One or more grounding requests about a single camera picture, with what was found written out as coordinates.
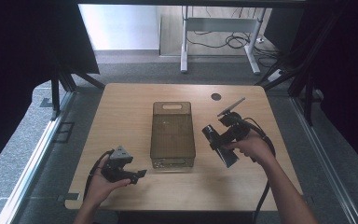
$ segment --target person's right hand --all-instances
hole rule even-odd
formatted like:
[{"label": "person's right hand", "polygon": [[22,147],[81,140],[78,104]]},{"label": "person's right hand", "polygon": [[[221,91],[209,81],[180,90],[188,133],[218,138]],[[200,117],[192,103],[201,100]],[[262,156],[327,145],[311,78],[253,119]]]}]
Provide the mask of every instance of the person's right hand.
[{"label": "person's right hand", "polygon": [[243,153],[247,157],[254,158],[260,165],[264,165],[265,162],[274,158],[269,149],[269,145],[253,130],[239,142],[232,142],[224,145],[224,147],[238,148],[240,153]]}]

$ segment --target table top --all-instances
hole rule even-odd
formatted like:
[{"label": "table top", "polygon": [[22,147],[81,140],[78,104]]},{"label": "table top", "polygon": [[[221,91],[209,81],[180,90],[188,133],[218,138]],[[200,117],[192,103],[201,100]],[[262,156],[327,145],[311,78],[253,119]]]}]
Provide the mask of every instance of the table top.
[{"label": "table top", "polygon": [[[212,94],[221,100],[212,99]],[[235,107],[243,118],[254,119],[269,136],[277,160],[295,187],[302,192],[287,154],[280,130],[261,87],[173,84],[108,84],[89,131],[69,193],[79,193],[77,201],[65,206],[78,209],[90,169],[111,148],[122,145],[133,156],[126,171],[147,169],[136,185],[114,190],[102,208],[112,210],[170,211],[254,211],[267,182],[257,163],[236,150],[240,160],[230,168],[211,150],[202,128],[211,124],[219,132],[227,130],[217,114],[246,97]],[[192,168],[176,172],[154,169],[150,159],[153,103],[190,102],[196,158]],[[276,210],[269,193],[262,210]]]}]

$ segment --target black cable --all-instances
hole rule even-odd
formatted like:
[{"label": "black cable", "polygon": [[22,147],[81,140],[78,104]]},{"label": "black cable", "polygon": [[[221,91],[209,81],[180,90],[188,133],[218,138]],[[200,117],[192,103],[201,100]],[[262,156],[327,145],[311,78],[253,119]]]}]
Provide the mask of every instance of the black cable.
[{"label": "black cable", "polygon": [[[264,133],[263,129],[260,127],[260,125],[258,125],[258,123],[254,119],[251,119],[251,118],[238,119],[238,118],[234,118],[234,117],[231,117],[231,118],[234,119],[235,121],[237,121],[238,123],[241,123],[241,124],[251,128],[255,132],[257,132],[260,135],[261,139],[263,139],[263,141],[265,141],[267,143],[272,155],[274,157],[276,157],[275,147],[272,144],[272,141],[269,139],[269,137],[266,135],[266,133]],[[255,125],[246,121],[247,119],[250,119]],[[254,215],[253,215],[253,220],[252,220],[253,224],[255,224],[257,222],[257,217],[258,217],[258,214],[260,213],[261,206],[263,205],[263,202],[266,200],[268,193],[269,193],[269,182],[267,181],[266,186],[264,187],[263,193],[261,194],[260,200],[258,201],[257,207],[256,207]]]},{"label": "black cable", "polygon": [[98,168],[98,165],[100,164],[101,160],[103,159],[103,157],[105,155],[110,155],[111,154],[111,151],[107,151],[105,152],[101,157],[100,159],[98,159],[95,163],[94,163],[94,166],[92,166],[91,170],[89,171],[89,176],[87,177],[87,181],[86,181],[86,187],[84,188],[84,196],[83,196],[83,201],[86,199],[86,195],[87,195],[87,192],[89,191],[89,185],[91,183],[91,179],[92,177],[94,176],[94,173],[95,171],[97,170]]}]

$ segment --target desk leg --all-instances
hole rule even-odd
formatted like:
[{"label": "desk leg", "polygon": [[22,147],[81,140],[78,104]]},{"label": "desk leg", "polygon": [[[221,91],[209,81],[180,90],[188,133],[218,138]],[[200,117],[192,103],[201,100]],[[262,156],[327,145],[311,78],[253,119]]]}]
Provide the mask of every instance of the desk leg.
[{"label": "desk leg", "polygon": [[187,12],[188,6],[186,6],[185,17],[183,19],[183,39],[182,39],[182,50],[180,55],[180,71],[182,73],[187,72]]},{"label": "desk leg", "polygon": [[260,32],[261,24],[263,23],[264,14],[266,14],[266,9],[261,8],[255,23],[254,31],[252,32],[251,42],[249,43],[249,46],[245,46],[246,56],[248,56],[249,63],[251,64],[255,75],[260,75],[260,69],[258,68],[257,62],[255,61],[253,49],[255,47],[255,41],[257,40],[258,33]]},{"label": "desk leg", "polygon": [[56,73],[53,75],[54,77],[51,79],[51,102],[53,105],[53,114],[51,116],[51,120],[55,120],[60,115],[60,78]]}]

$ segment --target forearm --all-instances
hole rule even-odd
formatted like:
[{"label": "forearm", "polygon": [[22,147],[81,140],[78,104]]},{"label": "forearm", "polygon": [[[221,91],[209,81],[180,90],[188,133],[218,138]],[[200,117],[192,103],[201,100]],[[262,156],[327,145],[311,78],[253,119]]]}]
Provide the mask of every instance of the forearm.
[{"label": "forearm", "polygon": [[77,213],[74,224],[90,224],[93,222],[98,205],[84,202]]},{"label": "forearm", "polygon": [[298,193],[279,163],[269,159],[263,168],[266,172],[282,223],[318,223],[314,214]]}]

